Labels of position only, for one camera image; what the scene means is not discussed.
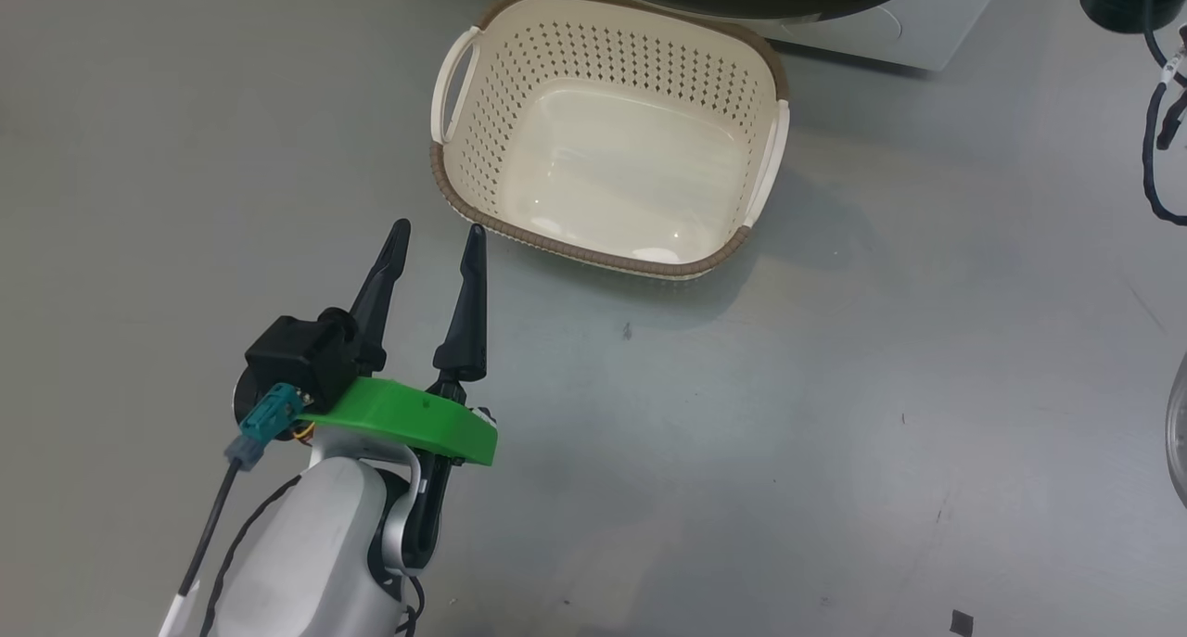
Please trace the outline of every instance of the yellow wire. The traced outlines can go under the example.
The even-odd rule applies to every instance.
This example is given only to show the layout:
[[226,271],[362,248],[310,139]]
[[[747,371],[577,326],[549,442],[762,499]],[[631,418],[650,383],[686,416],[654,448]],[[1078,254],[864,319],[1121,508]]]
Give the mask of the yellow wire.
[[310,434],[313,433],[313,427],[315,426],[317,426],[317,422],[309,422],[309,426],[305,426],[305,429],[300,431],[300,433],[297,433],[297,431],[293,431],[293,438],[296,438],[297,440],[300,440],[301,442],[304,442],[306,435],[310,435]]

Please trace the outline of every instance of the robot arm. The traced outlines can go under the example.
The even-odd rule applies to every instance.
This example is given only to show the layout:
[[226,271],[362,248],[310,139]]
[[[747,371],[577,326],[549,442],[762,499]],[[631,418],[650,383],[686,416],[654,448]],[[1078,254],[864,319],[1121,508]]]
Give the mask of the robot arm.
[[[310,444],[310,467],[247,553],[220,604],[235,548],[264,507],[248,520],[215,580],[202,633],[220,637],[389,637],[415,629],[405,579],[432,559],[445,489],[453,466],[490,465],[497,429],[485,409],[468,409],[464,382],[485,365],[485,231],[470,228],[462,257],[463,286],[433,367],[438,380],[420,391],[382,370],[392,289],[404,269],[411,224],[395,223],[351,306],[326,308],[317,320],[280,317],[247,350],[248,368],[234,396],[241,435],[228,448],[231,471],[249,470],[271,439]],[[407,477],[373,466],[407,469]],[[161,635],[177,635],[196,563],[182,585]],[[420,604],[423,606],[423,595]]]

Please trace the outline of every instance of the brown basket rim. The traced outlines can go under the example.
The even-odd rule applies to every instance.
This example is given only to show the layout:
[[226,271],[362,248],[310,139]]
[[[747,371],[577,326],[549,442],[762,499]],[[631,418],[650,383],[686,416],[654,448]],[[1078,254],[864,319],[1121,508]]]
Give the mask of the brown basket rim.
[[[522,0],[495,0],[494,4],[487,8],[487,12],[478,19],[478,27],[487,30],[491,21],[499,13],[508,8],[510,5],[521,2]],[[779,55],[775,53],[774,49],[770,49],[769,43],[764,38],[760,37],[755,32],[735,24],[718,24],[718,21],[712,20],[700,20],[693,17],[680,15],[680,13],[673,13],[669,11],[661,11],[661,8],[655,8],[645,4],[635,2],[634,0],[589,0],[589,2],[604,2],[614,4],[618,6],[626,6],[630,8],[637,8],[637,11],[648,11],[652,13],[658,13],[658,15],[666,15],[669,19],[678,19],[687,21],[687,24],[700,25],[703,27],[713,30],[713,32],[721,32],[729,37],[734,37],[742,43],[745,43],[754,49],[756,53],[762,57],[767,66],[770,68],[772,78],[775,82],[775,100],[787,100],[788,96],[788,83],[787,75],[783,72],[783,65],[779,60]],[[645,274],[645,276],[652,278],[696,278],[699,274],[706,274],[710,269],[717,268],[722,261],[728,260],[737,249],[745,243],[748,236],[750,236],[750,228],[742,224],[734,231],[734,236],[730,236],[729,241],[722,248],[718,248],[716,253],[710,254],[703,260],[691,261],[687,265],[662,265],[658,261],[645,261],[645,260],[631,260],[631,257],[620,257],[617,254],[598,253],[596,249],[578,248],[576,244],[564,243],[564,241],[548,238],[547,236],[538,235],[538,232],[525,230],[525,228],[519,228],[512,223],[504,223],[503,219],[495,218],[493,215],[483,214],[482,210],[475,209],[470,203],[466,203],[457,190],[453,189],[453,184],[449,180],[449,176],[445,173],[445,147],[439,142],[432,142],[430,147],[430,163],[432,164],[433,178],[437,180],[437,186],[440,187],[442,195],[444,195],[445,200],[449,202],[453,210],[462,214],[464,218],[470,219],[472,223],[483,224],[484,228],[489,228],[491,231],[501,232],[501,235],[512,236],[514,240],[520,240],[522,243],[531,244],[534,248],[546,249],[548,253],[561,254],[564,257],[571,257],[571,260],[588,261],[590,265],[595,266],[607,266],[611,269],[630,270],[630,273]]]

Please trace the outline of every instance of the green bracket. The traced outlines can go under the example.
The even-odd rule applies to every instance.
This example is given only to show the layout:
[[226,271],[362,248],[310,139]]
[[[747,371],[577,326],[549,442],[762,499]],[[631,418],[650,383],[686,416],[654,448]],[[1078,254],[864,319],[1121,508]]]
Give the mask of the green bracket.
[[361,376],[329,414],[300,414],[301,421],[358,431],[413,450],[489,466],[499,429],[470,408],[391,380]]

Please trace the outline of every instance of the black cable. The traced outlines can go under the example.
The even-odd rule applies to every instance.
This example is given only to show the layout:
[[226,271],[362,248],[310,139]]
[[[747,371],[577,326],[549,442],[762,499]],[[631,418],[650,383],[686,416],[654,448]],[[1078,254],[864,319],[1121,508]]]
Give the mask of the black cable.
[[215,534],[215,525],[218,524],[218,516],[222,515],[222,508],[227,504],[227,496],[230,493],[230,485],[234,484],[235,476],[239,473],[239,469],[242,464],[242,460],[234,459],[227,466],[227,473],[224,473],[222,485],[218,488],[218,493],[215,496],[215,504],[210,507],[210,516],[207,517],[207,527],[202,529],[202,537],[198,539],[198,547],[193,550],[193,558],[190,559],[190,567],[186,568],[185,577],[182,578],[182,586],[178,587],[177,594],[183,598],[190,594],[190,588],[193,587],[193,581],[198,577],[198,569],[202,567],[202,559],[207,558],[207,549],[210,548],[210,539]]
[[1155,142],[1159,151],[1167,151],[1175,139],[1175,134],[1179,134],[1179,127],[1183,125],[1183,110],[1187,110],[1187,89],[1179,93],[1179,100],[1175,100],[1174,104],[1167,108],[1166,116],[1162,116],[1162,129]]
[[[1142,36],[1145,38],[1145,49],[1150,50],[1154,62],[1157,62],[1159,66],[1166,65],[1167,57],[1162,55],[1162,49],[1159,49],[1159,42],[1154,38],[1154,0],[1142,0]],[[1178,71],[1175,71],[1175,81],[1182,87],[1187,87],[1187,76],[1180,75]]]
[[215,605],[218,604],[218,597],[222,595],[223,579],[227,577],[227,571],[230,569],[230,562],[235,558],[235,549],[237,549],[240,543],[243,542],[243,537],[247,536],[247,531],[252,528],[252,524],[255,523],[255,520],[264,515],[264,510],[268,509],[268,505],[272,503],[279,501],[280,497],[285,495],[286,490],[297,485],[297,482],[300,482],[299,473],[288,482],[284,482],[284,484],[280,485],[280,489],[273,490],[272,496],[264,498],[260,507],[255,508],[255,511],[252,511],[252,515],[247,517],[243,525],[240,527],[239,533],[235,534],[235,540],[231,541],[230,548],[227,549],[227,555],[223,556],[223,565],[220,566],[218,574],[215,575],[215,585],[210,590],[210,599],[207,600],[207,616],[202,619],[202,631],[199,632],[201,637],[207,637],[210,633],[210,629],[215,625]]
[[[1145,37],[1145,46],[1150,50],[1150,55],[1153,55],[1155,62],[1166,65],[1167,57],[1162,55],[1162,49],[1159,49],[1159,42],[1154,38],[1154,0],[1142,0],[1142,34]],[[1183,78],[1183,75],[1179,75],[1179,72],[1175,74],[1175,81],[1187,87],[1187,78]],[[1154,216],[1182,228],[1187,227],[1187,216],[1174,215],[1162,205],[1157,186],[1154,181],[1154,133],[1157,129],[1159,108],[1162,106],[1162,96],[1164,95],[1167,95],[1167,83],[1160,81],[1159,87],[1154,88],[1154,95],[1150,96],[1150,104],[1145,108],[1145,134],[1142,138],[1142,189],[1145,192],[1145,199],[1150,203],[1150,210],[1154,211]],[[1182,101],[1182,97],[1175,101],[1175,106],[1180,101]],[[1167,114],[1167,119],[1170,121],[1170,113]],[[1163,126],[1163,133],[1167,134],[1166,146],[1169,147],[1170,138],[1174,138],[1174,129],[1168,130]]]
[[1159,190],[1154,186],[1154,129],[1159,125],[1159,108],[1162,96],[1167,95],[1167,83],[1159,83],[1150,96],[1150,106],[1145,109],[1145,135],[1142,138],[1142,189],[1150,202],[1150,210],[1157,218],[1187,228],[1187,215],[1174,215],[1159,200]]
[[408,607],[408,620],[404,620],[404,623],[395,629],[395,633],[399,635],[400,632],[407,630],[408,633],[406,637],[413,637],[417,633],[417,619],[420,618],[420,614],[425,613],[425,588],[420,585],[420,580],[415,577],[410,577],[408,580],[412,581],[412,587],[417,591],[418,606],[415,611],[413,611],[411,606]]

